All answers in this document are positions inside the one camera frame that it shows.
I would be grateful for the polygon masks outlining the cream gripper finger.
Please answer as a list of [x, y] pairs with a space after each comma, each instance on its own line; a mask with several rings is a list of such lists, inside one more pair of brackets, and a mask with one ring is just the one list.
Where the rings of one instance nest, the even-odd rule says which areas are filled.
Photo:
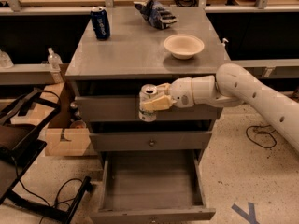
[[160, 111], [169, 109], [175, 101], [170, 95], [157, 96], [142, 103], [142, 108], [147, 111]]
[[156, 92], [157, 94], [163, 94], [163, 95], [169, 95], [170, 94], [170, 83], [163, 83], [156, 86]]

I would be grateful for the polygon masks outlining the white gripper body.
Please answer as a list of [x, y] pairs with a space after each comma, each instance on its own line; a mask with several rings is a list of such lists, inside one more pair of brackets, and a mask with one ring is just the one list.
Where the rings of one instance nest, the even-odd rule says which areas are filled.
[[216, 96], [216, 81], [213, 76], [179, 78], [170, 85], [171, 95], [176, 107], [213, 105]]

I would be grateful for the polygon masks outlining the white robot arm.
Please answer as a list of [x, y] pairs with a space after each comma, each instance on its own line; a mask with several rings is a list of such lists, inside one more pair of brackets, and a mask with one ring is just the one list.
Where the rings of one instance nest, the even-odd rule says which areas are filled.
[[139, 118], [157, 119], [156, 113], [205, 104], [214, 107], [251, 105], [299, 151], [299, 103], [264, 85], [243, 67], [227, 63], [205, 77], [179, 78], [161, 85], [146, 84], [139, 93]]

